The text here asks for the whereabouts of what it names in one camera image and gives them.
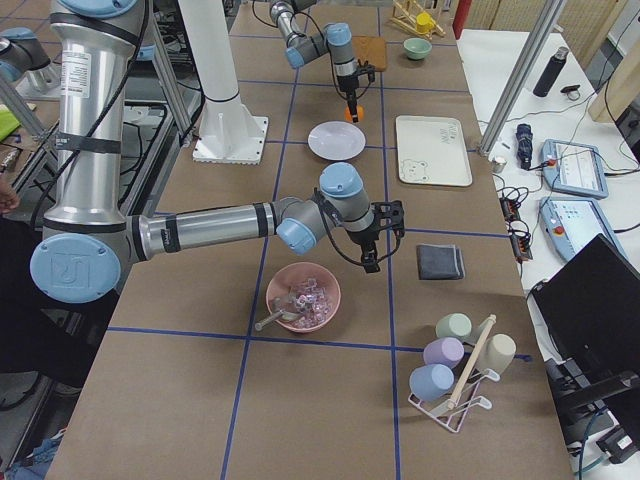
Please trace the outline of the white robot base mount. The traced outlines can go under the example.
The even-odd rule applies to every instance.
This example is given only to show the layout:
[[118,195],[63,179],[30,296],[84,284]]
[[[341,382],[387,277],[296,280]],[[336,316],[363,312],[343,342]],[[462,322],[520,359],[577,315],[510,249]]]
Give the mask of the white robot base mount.
[[269,119],[252,115],[241,99],[223,3],[182,0],[179,8],[205,100],[193,158],[256,165]]

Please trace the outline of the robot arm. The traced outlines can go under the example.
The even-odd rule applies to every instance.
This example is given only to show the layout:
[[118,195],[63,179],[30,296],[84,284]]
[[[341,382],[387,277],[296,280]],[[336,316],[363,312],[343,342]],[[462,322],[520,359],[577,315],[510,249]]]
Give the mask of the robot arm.
[[285,56],[292,69],[329,56],[334,89],[346,102],[345,117],[358,123],[364,116],[359,98],[375,81],[375,67],[356,58],[347,23],[318,26],[307,12],[315,4],[316,1],[270,1],[269,17],[285,41]]
[[[334,162],[319,178],[309,200],[287,197],[179,213],[125,217],[118,207],[124,87],[130,69],[152,31],[150,1],[52,1],[50,23],[62,52],[56,201],[44,213],[43,240],[30,260],[35,285],[68,304],[93,302],[109,293],[122,269],[158,253],[278,235],[302,255],[328,236],[334,249],[367,273],[396,253],[405,234],[400,201],[371,202],[352,165]],[[253,116],[242,103],[221,3],[179,1],[199,76],[204,110],[194,159],[259,163],[268,118]],[[271,1],[269,16],[286,42],[286,57],[300,68],[328,53],[354,122],[359,77],[374,81],[374,67],[356,61],[346,23],[330,23],[317,35],[303,34],[298,13],[316,1]],[[361,249],[353,260],[335,244],[342,227]],[[378,258],[381,231],[395,246]]]

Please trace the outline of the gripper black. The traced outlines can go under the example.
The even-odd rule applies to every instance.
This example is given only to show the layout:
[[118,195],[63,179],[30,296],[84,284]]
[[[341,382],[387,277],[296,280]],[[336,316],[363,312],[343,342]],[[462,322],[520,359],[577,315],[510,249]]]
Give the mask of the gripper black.
[[360,88],[360,77],[367,77],[365,89],[375,81],[375,66],[368,61],[362,63],[360,60],[351,60],[344,63],[335,64],[335,75],[337,79],[337,91],[340,96],[346,96],[347,107],[355,113],[358,105],[356,91]]
[[400,200],[372,203],[373,220],[360,232],[361,262],[366,273],[380,271],[376,242],[382,231],[391,230],[395,246],[390,255],[394,255],[404,237],[404,208]]

